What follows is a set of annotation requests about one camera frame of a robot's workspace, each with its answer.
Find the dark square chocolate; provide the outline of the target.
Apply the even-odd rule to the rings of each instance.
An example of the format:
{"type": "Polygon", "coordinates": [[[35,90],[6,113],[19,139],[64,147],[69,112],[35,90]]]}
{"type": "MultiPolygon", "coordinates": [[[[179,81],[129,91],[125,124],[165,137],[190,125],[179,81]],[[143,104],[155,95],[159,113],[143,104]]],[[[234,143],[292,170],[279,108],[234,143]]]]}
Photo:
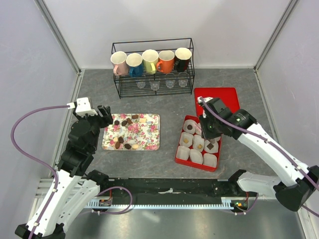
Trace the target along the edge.
{"type": "Polygon", "coordinates": [[[209,151],[212,151],[215,148],[215,145],[212,143],[209,143],[206,147],[209,151]]]}

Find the red chocolate box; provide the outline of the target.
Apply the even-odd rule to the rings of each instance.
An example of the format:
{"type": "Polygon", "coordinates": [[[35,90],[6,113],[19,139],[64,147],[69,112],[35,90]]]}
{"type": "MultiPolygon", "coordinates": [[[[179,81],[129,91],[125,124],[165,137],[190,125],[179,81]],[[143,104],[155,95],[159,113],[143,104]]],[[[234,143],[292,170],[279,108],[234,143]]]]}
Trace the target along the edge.
{"type": "Polygon", "coordinates": [[[206,140],[201,136],[201,125],[196,116],[185,116],[182,131],[175,154],[175,162],[189,167],[214,172],[217,169],[221,151],[221,137],[206,140]],[[188,130],[187,126],[192,125],[193,130],[188,130]],[[212,151],[206,147],[209,143],[215,145],[212,151]]]}

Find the floral serving tray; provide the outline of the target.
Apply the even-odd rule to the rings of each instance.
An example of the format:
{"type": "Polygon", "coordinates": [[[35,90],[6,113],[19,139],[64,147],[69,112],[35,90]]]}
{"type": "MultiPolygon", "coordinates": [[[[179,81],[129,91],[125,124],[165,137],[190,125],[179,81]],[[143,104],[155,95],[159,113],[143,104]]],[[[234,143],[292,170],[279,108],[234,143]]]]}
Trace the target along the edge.
{"type": "Polygon", "coordinates": [[[160,146],[160,116],[158,114],[113,114],[114,123],[105,128],[102,148],[104,150],[158,150],[160,146]],[[125,144],[138,144],[138,149],[126,149],[125,144]]]}

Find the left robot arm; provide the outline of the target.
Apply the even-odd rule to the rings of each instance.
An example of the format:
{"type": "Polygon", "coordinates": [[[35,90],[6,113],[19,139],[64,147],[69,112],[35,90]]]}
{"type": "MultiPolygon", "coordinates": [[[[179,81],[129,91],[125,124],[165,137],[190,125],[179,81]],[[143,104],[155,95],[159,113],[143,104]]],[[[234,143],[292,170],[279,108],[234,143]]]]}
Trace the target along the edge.
{"type": "Polygon", "coordinates": [[[90,103],[69,103],[77,121],[71,126],[65,151],[53,182],[40,207],[28,223],[17,226],[15,234],[22,239],[63,239],[84,206],[97,195],[109,192],[107,175],[96,170],[89,173],[79,192],[70,196],[93,161],[100,130],[113,124],[109,106],[93,109],[90,103]]]}

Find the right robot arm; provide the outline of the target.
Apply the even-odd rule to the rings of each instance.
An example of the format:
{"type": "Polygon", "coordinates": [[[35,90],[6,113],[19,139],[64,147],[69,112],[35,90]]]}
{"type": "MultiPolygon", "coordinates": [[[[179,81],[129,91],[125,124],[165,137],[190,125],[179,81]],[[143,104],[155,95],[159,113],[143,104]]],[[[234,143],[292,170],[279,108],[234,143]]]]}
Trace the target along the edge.
{"type": "Polygon", "coordinates": [[[199,116],[204,139],[221,135],[231,137],[251,149],[276,174],[275,177],[238,170],[228,183],[234,196],[244,192],[275,197],[286,209],[296,212],[319,189],[319,167],[299,161],[274,139],[246,110],[232,112],[220,98],[198,97],[199,116]]]}

